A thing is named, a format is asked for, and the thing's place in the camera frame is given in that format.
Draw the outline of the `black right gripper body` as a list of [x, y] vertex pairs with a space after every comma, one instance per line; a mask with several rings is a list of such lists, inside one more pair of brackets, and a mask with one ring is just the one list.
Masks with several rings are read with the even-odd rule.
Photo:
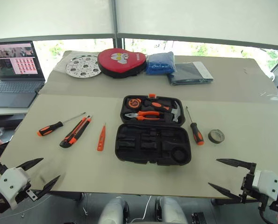
[[252, 185], [253, 181], [255, 180], [256, 164], [250, 163], [250, 165], [247, 166], [247, 169], [249, 170], [249, 172], [243, 178], [241, 186], [241, 202], [246, 203], [247, 196], [251, 196], [252, 198], [255, 198], [259, 201], [258, 209], [265, 210], [268, 202], [268, 196], [265, 196], [264, 194], [260, 193], [259, 190], [255, 189], [255, 187], [253, 187]]

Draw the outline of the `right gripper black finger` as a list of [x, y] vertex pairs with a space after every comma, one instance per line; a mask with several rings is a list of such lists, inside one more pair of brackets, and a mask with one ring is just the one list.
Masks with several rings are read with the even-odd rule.
[[241, 202], [241, 197], [234, 195], [230, 192], [230, 190], [223, 188], [221, 186], [212, 184], [212, 183], [208, 183], [211, 187], [213, 187], [215, 190], [217, 190], [218, 192], [220, 192], [221, 194], [223, 194], [224, 196], [231, 198], [232, 200], [234, 200], [235, 202]]
[[216, 159], [217, 161], [233, 166], [233, 167], [243, 167], [248, 169], [250, 172], [254, 172], [256, 169], [256, 164], [252, 162], [245, 162], [237, 159]]

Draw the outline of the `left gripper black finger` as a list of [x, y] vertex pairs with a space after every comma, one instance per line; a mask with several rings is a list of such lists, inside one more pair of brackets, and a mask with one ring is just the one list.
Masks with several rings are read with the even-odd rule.
[[17, 166], [17, 169], [22, 169], [23, 171], [27, 171], [29, 169], [31, 169], [32, 167], [34, 167], [36, 164], [38, 164], [39, 162], [41, 162], [44, 158], [36, 158], [36, 159], [32, 159], [29, 161], [26, 161], [24, 163], [22, 163], [21, 165]]
[[57, 177], [55, 177], [54, 179], [52, 179], [51, 181], [49, 181], [47, 184], [45, 184], [45, 186], [43, 187], [43, 189], [38, 192], [36, 194], [37, 199], [40, 199], [41, 197], [43, 197], [45, 194], [47, 194], [52, 188], [53, 186], [57, 183], [58, 179], [60, 178], [60, 175], [58, 175]]

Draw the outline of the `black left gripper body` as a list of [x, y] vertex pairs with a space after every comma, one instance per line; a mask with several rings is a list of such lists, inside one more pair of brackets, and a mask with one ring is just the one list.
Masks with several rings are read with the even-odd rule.
[[31, 189], [31, 178], [28, 174], [17, 174], [14, 177], [12, 186], [16, 192], [15, 201], [22, 202], [26, 198], [30, 198], [33, 202], [40, 199], [39, 195]]

